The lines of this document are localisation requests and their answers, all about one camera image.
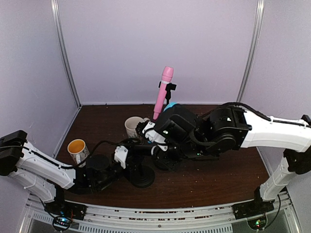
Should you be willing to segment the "taped base microphone stand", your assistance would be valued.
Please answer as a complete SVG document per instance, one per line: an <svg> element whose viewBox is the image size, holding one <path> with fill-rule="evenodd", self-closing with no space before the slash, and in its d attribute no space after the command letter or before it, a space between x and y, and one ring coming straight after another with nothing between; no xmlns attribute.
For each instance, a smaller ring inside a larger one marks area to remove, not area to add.
<svg viewBox="0 0 311 233"><path fill-rule="evenodd" d="M175 167L175 161L170 159L155 159L154 165L164 171L172 171Z"/></svg>

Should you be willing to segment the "black microphone stand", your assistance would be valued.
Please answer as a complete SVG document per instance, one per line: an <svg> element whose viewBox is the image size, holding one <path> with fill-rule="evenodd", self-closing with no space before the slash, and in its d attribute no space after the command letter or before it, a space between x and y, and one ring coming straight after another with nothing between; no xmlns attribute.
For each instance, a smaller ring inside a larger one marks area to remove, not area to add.
<svg viewBox="0 0 311 233"><path fill-rule="evenodd" d="M128 138L121 142L126 148L132 145L142 145L141 141L136 138ZM123 174L125 178L137 188L147 188L155 180L155 172L148 166L142 164L145 156L127 156L126 169Z"/></svg>
<svg viewBox="0 0 311 233"><path fill-rule="evenodd" d="M166 100L166 105L170 103L170 99L172 97L172 91L176 90L177 85L173 83L169 83L166 85L166 95L165 95L165 100Z"/></svg>

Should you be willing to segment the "blue toy microphone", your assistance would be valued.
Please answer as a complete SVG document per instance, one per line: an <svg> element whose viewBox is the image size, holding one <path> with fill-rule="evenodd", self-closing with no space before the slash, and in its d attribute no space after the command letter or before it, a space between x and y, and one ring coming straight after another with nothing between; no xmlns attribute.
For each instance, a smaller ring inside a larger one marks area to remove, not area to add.
<svg viewBox="0 0 311 233"><path fill-rule="evenodd" d="M176 105L176 102L170 102L169 104L166 105L166 107L164 108L163 112L165 112L166 110L168 110L169 108L172 108L174 105Z"/></svg>

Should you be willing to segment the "pink toy microphone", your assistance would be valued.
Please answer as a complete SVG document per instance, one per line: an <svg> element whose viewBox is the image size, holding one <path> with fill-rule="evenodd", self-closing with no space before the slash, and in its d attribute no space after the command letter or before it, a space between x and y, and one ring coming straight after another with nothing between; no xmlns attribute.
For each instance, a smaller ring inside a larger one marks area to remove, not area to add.
<svg viewBox="0 0 311 233"><path fill-rule="evenodd" d="M153 120L156 120L162 111L164 99L167 93L166 86L171 82L173 78L173 71L174 69L172 67L166 66L162 72L159 93L154 107Z"/></svg>

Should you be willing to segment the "black toy microphone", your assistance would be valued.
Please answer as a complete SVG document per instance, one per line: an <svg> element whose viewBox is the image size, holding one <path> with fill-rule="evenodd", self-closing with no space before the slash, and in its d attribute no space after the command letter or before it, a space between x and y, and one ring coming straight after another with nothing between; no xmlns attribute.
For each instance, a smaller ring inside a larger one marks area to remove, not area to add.
<svg viewBox="0 0 311 233"><path fill-rule="evenodd" d="M154 150L156 149L155 145L132 145L127 148L128 156L152 156Z"/></svg>

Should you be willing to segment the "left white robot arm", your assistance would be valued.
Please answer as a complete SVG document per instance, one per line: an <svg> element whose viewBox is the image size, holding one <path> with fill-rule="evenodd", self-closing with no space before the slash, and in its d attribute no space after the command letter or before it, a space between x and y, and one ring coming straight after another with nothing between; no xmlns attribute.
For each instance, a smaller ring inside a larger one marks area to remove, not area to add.
<svg viewBox="0 0 311 233"><path fill-rule="evenodd" d="M76 195L100 192L128 171L130 144L117 144L113 163L91 152L81 164L70 166L38 150L23 130L0 139L0 174L17 180L44 204L63 205L64 191Z"/></svg>

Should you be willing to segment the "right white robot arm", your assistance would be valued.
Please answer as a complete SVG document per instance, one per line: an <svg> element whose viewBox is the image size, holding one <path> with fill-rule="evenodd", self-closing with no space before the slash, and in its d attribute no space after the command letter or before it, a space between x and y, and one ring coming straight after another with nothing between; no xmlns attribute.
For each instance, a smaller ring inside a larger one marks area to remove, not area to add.
<svg viewBox="0 0 311 233"><path fill-rule="evenodd" d="M166 108L154 121L140 122L139 136L156 145L158 160L197 160L229 150L251 147L283 148L270 178L257 188L256 200L273 201L297 175L311 169L311 120L266 116L247 104L224 103L201 116L180 104Z"/></svg>

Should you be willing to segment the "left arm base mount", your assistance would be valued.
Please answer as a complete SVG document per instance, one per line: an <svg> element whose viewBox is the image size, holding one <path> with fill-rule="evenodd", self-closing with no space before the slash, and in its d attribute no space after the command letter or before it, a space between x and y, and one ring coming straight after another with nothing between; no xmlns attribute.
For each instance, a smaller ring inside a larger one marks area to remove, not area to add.
<svg viewBox="0 0 311 233"><path fill-rule="evenodd" d="M84 220L87 206L65 200L64 190L57 186L52 202L42 202L44 210L52 217L52 226L57 232L67 231L73 221Z"/></svg>

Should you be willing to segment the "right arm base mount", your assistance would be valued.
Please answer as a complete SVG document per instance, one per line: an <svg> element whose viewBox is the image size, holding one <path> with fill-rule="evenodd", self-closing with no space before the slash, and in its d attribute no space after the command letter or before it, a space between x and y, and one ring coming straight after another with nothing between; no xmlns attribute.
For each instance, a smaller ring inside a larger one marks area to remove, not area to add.
<svg viewBox="0 0 311 233"><path fill-rule="evenodd" d="M235 219L246 218L250 229L259 232L269 228L278 217L281 208L281 199L277 195L279 206L272 220L268 220L267 213L273 211L274 200L264 201L260 196L260 187L254 191L254 199L232 205Z"/></svg>

